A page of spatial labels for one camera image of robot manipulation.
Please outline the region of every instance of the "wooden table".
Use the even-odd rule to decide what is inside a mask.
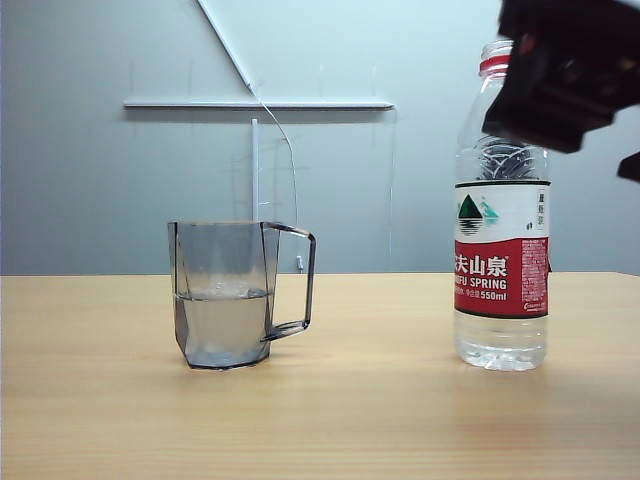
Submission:
[[[450,274],[318,275],[252,368],[190,370],[165,276],[5,277],[5,479],[640,478],[640,278],[554,273],[549,355],[452,348]],[[280,320],[304,278],[279,280]]]

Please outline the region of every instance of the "red label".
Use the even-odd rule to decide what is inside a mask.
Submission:
[[[456,241],[456,309],[489,316],[546,315],[548,250],[548,237]]]

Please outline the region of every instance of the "cable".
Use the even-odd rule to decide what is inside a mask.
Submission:
[[[296,175],[296,173],[297,173],[296,164],[295,164],[295,161],[293,159],[293,146],[291,145],[291,140],[289,139],[289,136],[284,131],[284,129],[282,128],[282,125],[280,125],[280,122],[278,121],[276,116],[273,114],[273,112],[271,112],[269,107],[267,107],[264,104],[264,102],[262,101],[262,99],[260,97],[258,97],[258,95],[256,95],[253,92],[253,89],[250,89],[250,90],[251,90],[251,93],[253,93],[253,96],[256,97],[256,100],[258,100],[258,103],[260,103],[260,105],[262,105],[262,108],[264,108],[267,111],[269,116],[276,123],[276,125],[278,126],[278,129],[280,130],[280,133],[282,133],[282,136],[284,137],[284,140],[287,143],[287,146],[289,147],[289,153],[290,153],[289,159],[290,159],[290,163],[291,163],[291,176],[293,178],[293,205],[294,205],[294,208],[295,208],[295,215],[296,215],[295,226],[298,227],[299,223],[300,223],[300,212],[298,211],[298,180],[297,180],[297,175]]]

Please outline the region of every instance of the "water in cup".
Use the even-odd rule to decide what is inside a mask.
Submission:
[[[185,354],[194,365],[235,365],[251,363],[268,355],[266,317],[273,295],[246,284],[216,285],[206,290],[175,295],[178,321],[185,322],[189,335]]]

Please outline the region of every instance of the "wall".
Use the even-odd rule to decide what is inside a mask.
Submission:
[[[397,105],[278,114],[318,270],[451,270],[456,135],[499,1],[209,5],[264,98]],[[193,0],[5,0],[2,29],[5,274],[167,272],[167,220],[249,218],[253,117],[274,202],[262,215],[295,221],[288,151],[264,113],[122,108],[250,99]],[[615,177],[640,117],[619,117],[552,157],[556,270],[640,274],[640,186]],[[303,248],[285,244],[284,268]]]

